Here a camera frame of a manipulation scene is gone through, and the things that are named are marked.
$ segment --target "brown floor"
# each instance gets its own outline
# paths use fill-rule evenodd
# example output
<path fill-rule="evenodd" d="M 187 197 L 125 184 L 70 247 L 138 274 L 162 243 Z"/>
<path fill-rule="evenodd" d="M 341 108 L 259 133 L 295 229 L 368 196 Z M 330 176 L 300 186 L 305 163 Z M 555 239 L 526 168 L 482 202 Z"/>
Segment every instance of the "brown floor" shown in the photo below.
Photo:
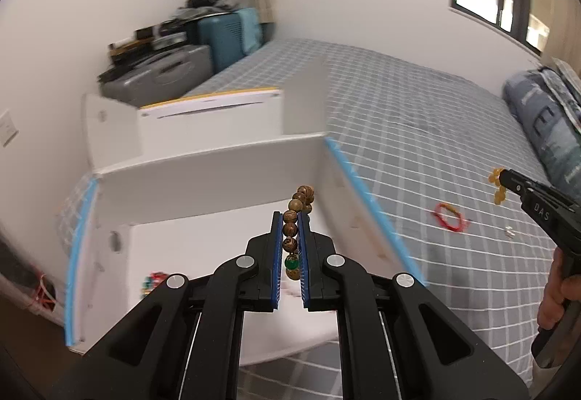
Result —
<path fill-rule="evenodd" d="M 28 382 L 44 396 L 53 382 L 80 358 L 66 348 L 62 327 L 17 308 L 1 296 L 0 342 Z"/>

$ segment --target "hand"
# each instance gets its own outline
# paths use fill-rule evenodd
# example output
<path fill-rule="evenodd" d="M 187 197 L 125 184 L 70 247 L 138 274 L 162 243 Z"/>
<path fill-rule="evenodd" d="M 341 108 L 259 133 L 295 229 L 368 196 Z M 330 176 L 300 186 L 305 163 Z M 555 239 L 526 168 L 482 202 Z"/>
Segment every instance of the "hand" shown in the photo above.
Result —
<path fill-rule="evenodd" d="M 544 289 L 544 296 L 537 322 L 541 328 L 552 330 L 563 317 L 565 310 L 562 303 L 567 300 L 581 300 L 581 275 L 573 275 L 563 280 L 561 269 L 563 266 L 563 251 L 555 249 L 553 264 L 548 275 L 548 282 Z"/>

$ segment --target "gray plaid bedsheet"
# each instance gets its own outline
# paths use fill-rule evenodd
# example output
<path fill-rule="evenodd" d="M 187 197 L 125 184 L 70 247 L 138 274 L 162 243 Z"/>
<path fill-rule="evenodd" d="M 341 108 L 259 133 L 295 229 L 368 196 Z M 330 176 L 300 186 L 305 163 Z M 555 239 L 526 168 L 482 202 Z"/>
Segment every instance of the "gray plaid bedsheet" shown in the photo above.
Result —
<path fill-rule="evenodd" d="M 329 135 L 393 221 L 429 289 L 529 381 L 554 244 L 514 194 L 493 203 L 493 167 L 546 183 L 501 98 L 384 54 L 306 39 L 271 42 L 190 94 L 279 84 L 322 54 L 330 67 Z M 441 201 L 471 220 L 466 231 L 438 224 L 432 210 Z M 249 399 L 341 398 L 338 346 L 245 367 L 239 390 Z"/>

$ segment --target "light blue towel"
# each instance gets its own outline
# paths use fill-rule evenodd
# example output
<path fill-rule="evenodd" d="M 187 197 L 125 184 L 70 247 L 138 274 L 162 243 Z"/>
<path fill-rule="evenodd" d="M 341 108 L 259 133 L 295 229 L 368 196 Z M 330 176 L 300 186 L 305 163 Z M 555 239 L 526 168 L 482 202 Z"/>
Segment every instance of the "light blue towel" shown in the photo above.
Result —
<path fill-rule="evenodd" d="M 258 21 L 256 8 L 236 10 L 242 25 L 242 51 L 248 56 L 262 45 L 262 29 Z"/>

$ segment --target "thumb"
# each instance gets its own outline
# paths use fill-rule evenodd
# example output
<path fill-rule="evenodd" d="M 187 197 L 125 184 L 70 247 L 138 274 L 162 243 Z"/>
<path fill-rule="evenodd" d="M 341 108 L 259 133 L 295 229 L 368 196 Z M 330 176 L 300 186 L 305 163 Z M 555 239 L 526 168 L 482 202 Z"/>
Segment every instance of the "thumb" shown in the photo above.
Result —
<path fill-rule="evenodd" d="M 567 300 L 581 300 L 581 275 L 566 278 L 561 285 L 561 293 Z"/>

